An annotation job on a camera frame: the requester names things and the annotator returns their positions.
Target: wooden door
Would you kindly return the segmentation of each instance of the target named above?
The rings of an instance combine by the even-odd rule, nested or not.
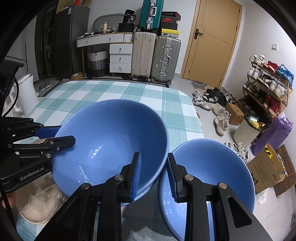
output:
[[[200,0],[197,4],[183,78],[220,87],[236,42],[241,6],[232,0]]]

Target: red sneaker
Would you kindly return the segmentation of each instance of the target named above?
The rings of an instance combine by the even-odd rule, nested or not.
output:
[[[279,103],[272,98],[272,105],[270,106],[270,108],[268,109],[268,111],[272,114],[272,115],[276,115],[279,112],[280,109],[280,105]]]
[[[271,61],[268,61],[267,66],[274,73],[279,69],[278,66],[277,66],[277,64],[276,63],[273,63]]]
[[[263,106],[268,109],[272,105],[272,102],[271,96],[267,96]]]

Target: doormat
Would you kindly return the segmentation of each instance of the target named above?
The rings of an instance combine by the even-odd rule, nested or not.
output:
[[[100,80],[100,81],[117,81],[117,82],[128,82],[128,83],[137,83],[137,84],[145,84],[145,85],[154,85],[154,86],[160,86],[160,87],[166,87],[169,88],[167,84],[161,84],[161,83],[152,83],[152,82],[141,82],[136,80],[123,80],[123,79],[103,79],[103,78],[97,78],[97,79],[83,79],[82,81],[90,81],[90,80]],[[50,91],[48,91],[43,97],[47,96],[50,92],[52,92],[56,87],[60,86],[63,83],[67,83],[72,81],[71,79],[62,79],[62,81],[57,84],[55,87],[53,87]]]
[[[196,89],[205,90],[205,88],[207,87],[207,84],[197,82],[197,81],[192,81],[191,84],[192,84],[192,86],[194,87],[195,90]]]

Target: checkered tablecloth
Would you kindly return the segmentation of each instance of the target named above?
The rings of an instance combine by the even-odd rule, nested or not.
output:
[[[30,112],[30,117],[46,126],[62,125],[80,109],[108,99],[139,101],[154,109],[168,129],[170,152],[188,140],[204,138],[192,100],[186,94],[174,89],[137,83],[64,83],[44,97]],[[31,143],[33,140],[29,138],[22,143]],[[175,240],[161,219],[157,185],[138,201],[122,208],[123,240]],[[20,215],[17,218],[17,230],[24,241],[32,241],[42,227],[25,221]]]

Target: large blue bowl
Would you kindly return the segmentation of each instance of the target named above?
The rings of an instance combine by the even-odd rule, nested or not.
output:
[[[176,163],[185,166],[188,174],[204,183],[227,183],[252,212],[255,204],[255,187],[244,162],[227,146],[208,139],[188,141],[173,151]],[[158,200],[162,217],[175,238],[184,240],[187,203],[176,203],[172,198],[168,174],[160,177]],[[211,203],[208,202],[210,240],[214,241]]]
[[[73,135],[75,145],[56,152],[52,176],[67,196],[85,182],[97,185],[119,174],[135,152],[142,154],[137,199],[160,174],[169,147],[160,116],[139,102],[114,99],[97,102],[70,117],[56,137]]]

